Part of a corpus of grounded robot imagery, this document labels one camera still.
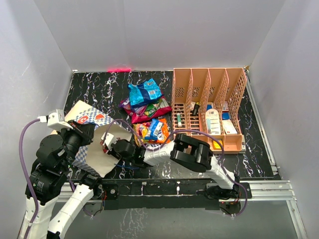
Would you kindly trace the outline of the pink plastic file organizer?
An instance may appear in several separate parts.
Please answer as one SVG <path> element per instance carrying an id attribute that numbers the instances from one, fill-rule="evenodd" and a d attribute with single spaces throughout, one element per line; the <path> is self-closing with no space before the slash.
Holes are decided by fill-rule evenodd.
<path id="1" fill-rule="evenodd" d="M 246 88 L 243 68 L 175 68 L 172 127 L 203 140 L 213 152 L 246 150 L 238 112 Z"/>

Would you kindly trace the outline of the red white small box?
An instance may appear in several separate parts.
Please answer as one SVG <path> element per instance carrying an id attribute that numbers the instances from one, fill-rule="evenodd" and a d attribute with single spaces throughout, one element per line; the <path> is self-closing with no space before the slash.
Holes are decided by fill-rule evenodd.
<path id="1" fill-rule="evenodd" d="M 224 102 L 222 111 L 229 112 L 229 105 L 227 101 Z"/>

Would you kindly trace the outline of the purple Fox's candy bag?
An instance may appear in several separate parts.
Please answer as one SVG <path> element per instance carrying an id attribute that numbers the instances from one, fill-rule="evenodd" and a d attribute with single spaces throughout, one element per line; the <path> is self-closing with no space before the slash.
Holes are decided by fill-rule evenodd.
<path id="1" fill-rule="evenodd" d="M 133 114 L 136 114 L 138 116 L 143 115 L 147 106 L 141 106 L 141 107 L 132 107 L 130 104 L 130 99 L 127 97 L 125 100 L 121 101 L 118 107 L 125 110 L 125 112 L 132 116 Z"/>

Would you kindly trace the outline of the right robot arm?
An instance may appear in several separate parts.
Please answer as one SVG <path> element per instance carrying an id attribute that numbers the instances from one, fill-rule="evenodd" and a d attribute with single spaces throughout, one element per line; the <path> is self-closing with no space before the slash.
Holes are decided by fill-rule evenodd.
<path id="1" fill-rule="evenodd" d="M 105 133 L 101 143 L 106 154 L 127 161 L 138 168 L 153 167 L 172 160 L 193 172 L 205 173 L 215 182 L 214 186 L 206 188 L 209 198 L 228 200 L 240 196 L 238 177 L 218 163 L 209 144 L 202 140 L 178 134 L 174 141 L 163 146 L 145 149 L 126 139 Z"/>

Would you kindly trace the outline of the black marker pen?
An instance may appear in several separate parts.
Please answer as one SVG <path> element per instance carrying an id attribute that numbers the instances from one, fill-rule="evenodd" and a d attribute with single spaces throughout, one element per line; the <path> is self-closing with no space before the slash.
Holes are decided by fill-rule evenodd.
<path id="1" fill-rule="evenodd" d="M 196 102 L 194 104 L 193 111 L 192 111 L 192 116 L 193 117 L 198 116 L 199 107 L 200 107 L 199 102 Z"/>

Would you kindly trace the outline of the pink snack bag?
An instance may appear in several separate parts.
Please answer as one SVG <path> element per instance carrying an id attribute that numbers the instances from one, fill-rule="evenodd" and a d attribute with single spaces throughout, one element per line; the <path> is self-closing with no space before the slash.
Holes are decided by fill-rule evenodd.
<path id="1" fill-rule="evenodd" d="M 120 107 L 131 117 L 131 122 L 133 124 L 150 121 L 172 111 L 172 108 L 165 97 L 161 97 L 154 103 L 137 108 L 131 107 L 129 98 L 127 98 L 126 100 L 121 101 Z"/>

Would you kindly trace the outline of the small blue candy pack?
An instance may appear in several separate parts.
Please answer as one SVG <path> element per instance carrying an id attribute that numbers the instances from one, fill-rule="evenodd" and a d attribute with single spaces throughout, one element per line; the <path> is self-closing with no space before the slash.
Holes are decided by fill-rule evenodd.
<path id="1" fill-rule="evenodd" d="M 157 119 L 152 119 L 152 122 L 148 128 L 148 131 L 144 139 L 153 140 L 153 141 L 163 140 L 164 139 L 163 132 L 162 132 L 163 126 L 164 126 L 163 122 Z"/>

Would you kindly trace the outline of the orange Fox's candy bag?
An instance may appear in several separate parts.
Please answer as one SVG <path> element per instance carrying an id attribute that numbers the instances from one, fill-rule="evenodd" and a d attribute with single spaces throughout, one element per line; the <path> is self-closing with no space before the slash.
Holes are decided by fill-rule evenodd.
<path id="1" fill-rule="evenodd" d="M 135 133 L 137 133 L 137 135 L 139 136 L 139 138 L 141 140 L 138 139 L 138 137 L 136 135 L 134 135 L 134 138 L 135 138 L 135 143 L 138 145 L 138 146 L 141 146 L 142 143 L 143 144 L 163 144 L 163 143 L 169 143 L 170 142 L 170 139 L 169 139 L 169 131 L 168 131 L 168 126 L 167 126 L 167 122 L 166 122 L 166 119 L 157 119 L 161 122 L 164 123 L 164 126 L 162 128 L 162 132 L 163 132 L 163 137 L 164 139 L 163 140 L 158 140 L 158 141 L 153 141 L 153 140 L 145 140 L 144 137 L 146 136 L 146 133 L 148 131 L 148 128 L 152 122 L 149 121 L 149 122 L 144 122 L 144 123 L 138 123 L 138 124 L 135 124 L 134 125 L 134 131 Z"/>

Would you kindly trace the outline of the blue snack bag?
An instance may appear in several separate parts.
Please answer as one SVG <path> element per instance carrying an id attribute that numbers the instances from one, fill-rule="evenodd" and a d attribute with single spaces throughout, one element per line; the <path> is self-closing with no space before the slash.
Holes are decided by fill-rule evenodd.
<path id="1" fill-rule="evenodd" d="M 154 79 L 149 79 L 141 84 L 128 84 L 129 100 L 131 107 L 142 107 L 156 102 L 163 93 Z"/>

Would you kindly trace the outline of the green Fox's candy bag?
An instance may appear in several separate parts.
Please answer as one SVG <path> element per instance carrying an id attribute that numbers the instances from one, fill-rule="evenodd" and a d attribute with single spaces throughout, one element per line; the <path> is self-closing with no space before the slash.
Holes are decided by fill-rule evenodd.
<path id="1" fill-rule="evenodd" d="M 162 99 L 158 99 L 156 102 L 147 105 L 144 115 L 149 118 L 152 117 L 161 108 L 162 102 Z"/>

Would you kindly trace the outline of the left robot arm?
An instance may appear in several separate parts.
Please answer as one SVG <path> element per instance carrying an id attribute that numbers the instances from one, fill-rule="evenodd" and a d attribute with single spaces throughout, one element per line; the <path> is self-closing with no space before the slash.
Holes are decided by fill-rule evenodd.
<path id="1" fill-rule="evenodd" d="M 70 120 L 70 129 L 63 128 L 56 134 L 42 139 L 36 160 L 28 173 L 23 158 L 24 128 L 19 139 L 19 157 L 27 186 L 26 210 L 18 234 L 20 239 L 62 239 L 72 221 L 91 199 L 103 193 L 101 178 L 86 173 L 79 181 L 72 196 L 54 219 L 54 205 L 67 181 L 71 164 L 79 149 L 93 141 L 96 124 L 80 124 Z"/>

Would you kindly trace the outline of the white round tape roll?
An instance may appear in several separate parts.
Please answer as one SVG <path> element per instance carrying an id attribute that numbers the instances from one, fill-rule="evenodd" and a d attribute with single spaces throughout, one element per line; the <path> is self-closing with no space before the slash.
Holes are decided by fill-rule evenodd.
<path id="1" fill-rule="evenodd" d="M 215 109 L 209 109 L 205 113 L 207 132 L 209 135 L 221 135 L 219 113 Z"/>

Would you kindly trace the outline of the blue plastic case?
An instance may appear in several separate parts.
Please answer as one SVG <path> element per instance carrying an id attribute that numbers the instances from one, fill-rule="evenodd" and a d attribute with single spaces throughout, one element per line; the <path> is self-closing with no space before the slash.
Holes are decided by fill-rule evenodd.
<path id="1" fill-rule="evenodd" d="M 229 112 L 223 112 L 222 113 L 222 120 L 229 120 L 231 119 L 230 113 Z"/>

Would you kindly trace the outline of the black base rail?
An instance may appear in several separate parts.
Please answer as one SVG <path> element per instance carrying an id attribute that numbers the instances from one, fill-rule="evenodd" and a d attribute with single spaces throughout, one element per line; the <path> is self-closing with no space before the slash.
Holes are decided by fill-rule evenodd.
<path id="1" fill-rule="evenodd" d="M 219 210 L 205 193 L 209 179 L 104 179 L 105 210 L 191 209 Z"/>

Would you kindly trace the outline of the blue checkered paper bag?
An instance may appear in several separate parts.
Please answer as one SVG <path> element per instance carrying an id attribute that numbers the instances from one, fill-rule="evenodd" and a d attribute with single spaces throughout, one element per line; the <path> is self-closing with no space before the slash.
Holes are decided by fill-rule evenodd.
<path id="1" fill-rule="evenodd" d="M 83 101 L 78 101 L 71 111 L 64 116 L 67 123 L 70 120 L 75 120 L 78 123 L 90 122 L 96 125 L 93 142 L 79 149 L 72 162 L 72 166 L 78 167 L 94 176 L 105 177 L 119 163 L 118 159 L 105 154 L 100 144 L 101 136 L 105 133 L 113 119 Z"/>

